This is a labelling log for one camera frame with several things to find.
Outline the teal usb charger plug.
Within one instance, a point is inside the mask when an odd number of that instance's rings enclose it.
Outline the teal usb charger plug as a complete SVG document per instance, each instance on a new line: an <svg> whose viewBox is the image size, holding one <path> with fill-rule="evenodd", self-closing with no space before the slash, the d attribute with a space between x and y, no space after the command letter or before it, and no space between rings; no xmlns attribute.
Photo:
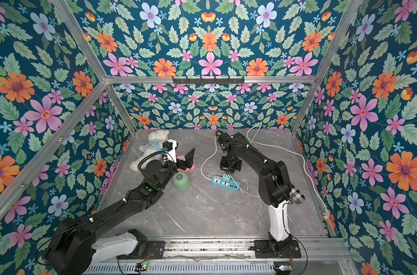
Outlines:
<svg viewBox="0 0 417 275"><path fill-rule="evenodd" d="M223 176L222 176L222 184L223 185L229 185L230 184L230 180L231 180L231 178L230 178L230 176L229 175L227 175L227 174L223 174Z"/></svg>

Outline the plaid glasses case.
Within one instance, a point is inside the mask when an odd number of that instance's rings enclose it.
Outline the plaid glasses case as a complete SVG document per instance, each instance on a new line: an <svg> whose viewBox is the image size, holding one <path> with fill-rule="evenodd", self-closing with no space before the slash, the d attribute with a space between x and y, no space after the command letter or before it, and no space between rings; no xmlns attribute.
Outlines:
<svg viewBox="0 0 417 275"><path fill-rule="evenodd" d="M297 204L300 205L305 201L305 196L300 192L299 189L297 189L296 187L292 187L291 191L290 191L290 200Z"/></svg>

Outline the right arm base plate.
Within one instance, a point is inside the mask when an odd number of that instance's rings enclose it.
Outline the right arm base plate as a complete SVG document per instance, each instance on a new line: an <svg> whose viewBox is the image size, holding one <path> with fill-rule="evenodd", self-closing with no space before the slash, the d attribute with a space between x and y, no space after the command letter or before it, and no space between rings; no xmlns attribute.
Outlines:
<svg viewBox="0 0 417 275"><path fill-rule="evenodd" d="M304 249L299 246L299 243L296 240L288 241L282 246L267 239L255 240L254 244L249 249L254 251L257 259L299 259L304 255Z"/></svg>

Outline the white teddy bear blue shirt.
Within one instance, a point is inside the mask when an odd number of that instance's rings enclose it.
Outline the white teddy bear blue shirt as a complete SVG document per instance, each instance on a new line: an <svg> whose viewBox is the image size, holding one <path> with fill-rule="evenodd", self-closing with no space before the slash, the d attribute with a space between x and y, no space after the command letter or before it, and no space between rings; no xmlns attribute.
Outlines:
<svg viewBox="0 0 417 275"><path fill-rule="evenodd" d="M166 142L169 138L169 130L157 130L148 134L148 143L139 146L139 150L143 153L138 159L130 163L130 169L139 172L138 165L139 163L146 158L147 156L153 154L154 152L161 151L162 144Z"/></svg>

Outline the teal power strip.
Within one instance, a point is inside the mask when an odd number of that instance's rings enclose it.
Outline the teal power strip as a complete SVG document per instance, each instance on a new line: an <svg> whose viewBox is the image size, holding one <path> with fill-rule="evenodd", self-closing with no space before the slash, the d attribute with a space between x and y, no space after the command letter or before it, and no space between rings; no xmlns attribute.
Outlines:
<svg viewBox="0 0 417 275"><path fill-rule="evenodd" d="M240 183L233 180L230 175L214 175L211 179L211 184L215 187L220 187L229 191L239 192Z"/></svg>

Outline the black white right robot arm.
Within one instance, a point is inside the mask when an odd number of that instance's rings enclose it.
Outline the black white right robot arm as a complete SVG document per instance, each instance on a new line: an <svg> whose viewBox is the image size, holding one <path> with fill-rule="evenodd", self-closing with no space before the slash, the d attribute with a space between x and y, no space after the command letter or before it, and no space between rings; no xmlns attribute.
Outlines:
<svg viewBox="0 0 417 275"><path fill-rule="evenodd" d="M266 157L240 133L229 135L217 130L215 141L225 153L220 162L222 171L229 174L240 171L242 162L245 162L257 173L259 196L269 209L269 251L274 256L282 255L293 239L288 226L292 183L285 163Z"/></svg>

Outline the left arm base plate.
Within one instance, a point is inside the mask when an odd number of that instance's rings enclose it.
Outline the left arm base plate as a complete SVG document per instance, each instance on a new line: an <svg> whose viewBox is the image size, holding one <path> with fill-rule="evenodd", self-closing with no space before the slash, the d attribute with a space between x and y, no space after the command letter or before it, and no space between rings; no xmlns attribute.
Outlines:
<svg viewBox="0 0 417 275"><path fill-rule="evenodd" d="M145 260L160 260L163 258L165 241L146 241L140 249L140 258Z"/></svg>

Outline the green round meat grinder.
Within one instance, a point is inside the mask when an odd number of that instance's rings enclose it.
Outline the green round meat grinder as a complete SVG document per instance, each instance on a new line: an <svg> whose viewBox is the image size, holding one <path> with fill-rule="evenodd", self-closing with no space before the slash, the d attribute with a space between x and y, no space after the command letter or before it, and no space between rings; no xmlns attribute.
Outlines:
<svg viewBox="0 0 417 275"><path fill-rule="evenodd" d="M190 185L190 178L185 172L180 171L173 176L172 183L177 190L185 190Z"/></svg>

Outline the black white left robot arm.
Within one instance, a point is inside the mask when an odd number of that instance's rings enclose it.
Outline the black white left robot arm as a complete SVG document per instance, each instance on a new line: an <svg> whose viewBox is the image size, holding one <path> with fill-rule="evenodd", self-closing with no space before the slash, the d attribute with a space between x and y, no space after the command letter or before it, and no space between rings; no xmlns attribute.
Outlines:
<svg viewBox="0 0 417 275"><path fill-rule="evenodd" d="M174 153L160 150L143 158L137 165L143 181L116 203L79 220L61 222L45 251L46 262L59 275L81 275L91 265L107 259L127 254L145 256L147 238L139 230L114 237L104 234L157 203L173 176L192 167L194 149L184 159L176 158Z"/></svg>

